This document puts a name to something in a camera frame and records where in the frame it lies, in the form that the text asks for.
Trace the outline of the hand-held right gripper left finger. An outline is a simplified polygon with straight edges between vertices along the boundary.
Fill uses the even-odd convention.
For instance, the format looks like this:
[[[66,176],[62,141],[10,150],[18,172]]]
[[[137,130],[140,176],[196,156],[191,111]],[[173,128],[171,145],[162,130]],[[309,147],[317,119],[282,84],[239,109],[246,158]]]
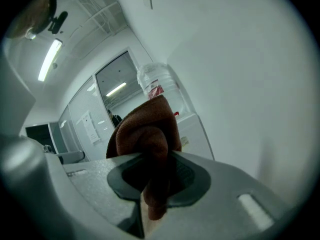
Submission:
[[[108,223],[137,238],[144,238],[141,193],[146,182],[139,174],[141,154],[64,165],[84,200]]]

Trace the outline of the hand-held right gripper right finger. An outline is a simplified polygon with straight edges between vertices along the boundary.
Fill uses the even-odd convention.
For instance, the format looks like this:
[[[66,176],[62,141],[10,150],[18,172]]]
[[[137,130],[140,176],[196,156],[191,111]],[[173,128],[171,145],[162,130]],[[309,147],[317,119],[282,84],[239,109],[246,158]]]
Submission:
[[[241,169],[196,155],[171,158],[189,186],[168,199],[151,240],[272,240],[297,214]]]

